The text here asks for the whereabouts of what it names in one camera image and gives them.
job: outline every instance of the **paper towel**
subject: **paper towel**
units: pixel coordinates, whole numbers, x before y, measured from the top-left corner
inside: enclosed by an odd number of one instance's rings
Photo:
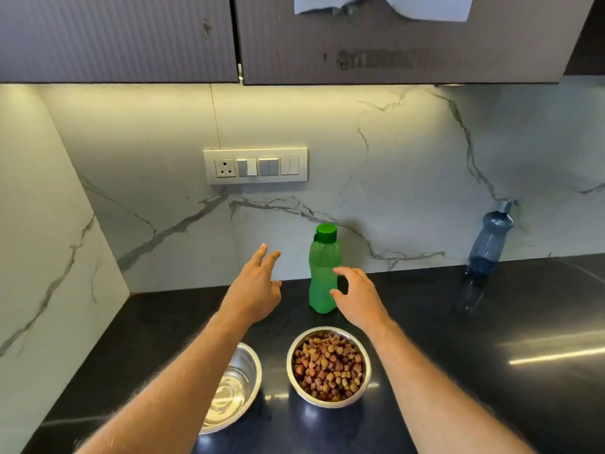
[[[357,0],[294,0],[294,14],[313,9],[342,8]],[[466,22],[473,0],[386,0],[410,19]]]

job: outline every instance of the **wall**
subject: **wall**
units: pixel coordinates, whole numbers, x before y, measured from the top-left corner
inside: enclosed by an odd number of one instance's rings
[[[39,92],[0,85],[0,452],[19,453],[128,296]]]
[[[493,200],[504,259],[605,251],[602,78],[558,85],[42,89],[132,291],[228,284],[262,242],[309,276],[322,221],[368,272],[464,264]],[[308,183],[210,188],[201,150],[306,145]]]

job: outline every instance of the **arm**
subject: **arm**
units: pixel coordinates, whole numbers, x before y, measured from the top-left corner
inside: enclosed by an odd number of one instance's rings
[[[335,272],[349,281],[349,294],[331,294],[378,352],[419,454],[533,452],[410,343],[363,271],[339,267]]]
[[[200,335],[101,427],[79,454],[191,452],[237,344],[281,299],[281,282],[271,282],[279,252],[263,261],[266,253],[263,244]]]

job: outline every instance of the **hand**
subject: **hand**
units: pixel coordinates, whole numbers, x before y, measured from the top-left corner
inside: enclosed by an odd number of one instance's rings
[[[334,272],[344,275],[349,281],[348,295],[343,295],[340,290],[330,290],[330,295],[346,319],[366,334],[369,334],[372,328],[384,325],[389,319],[389,314],[382,305],[374,283],[366,273],[350,267],[336,267]]]
[[[253,254],[229,287],[218,312],[245,320],[248,326],[267,317],[281,300],[281,282],[271,282],[271,272],[281,255],[267,254],[267,244]]]

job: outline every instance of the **bottle cap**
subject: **bottle cap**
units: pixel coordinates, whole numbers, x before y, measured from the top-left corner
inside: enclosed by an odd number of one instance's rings
[[[515,203],[512,199],[503,199],[498,201],[498,212],[509,213],[510,208]]]
[[[322,244],[335,243],[337,241],[337,226],[332,223],[322,223],[317,227],[313,240]]]

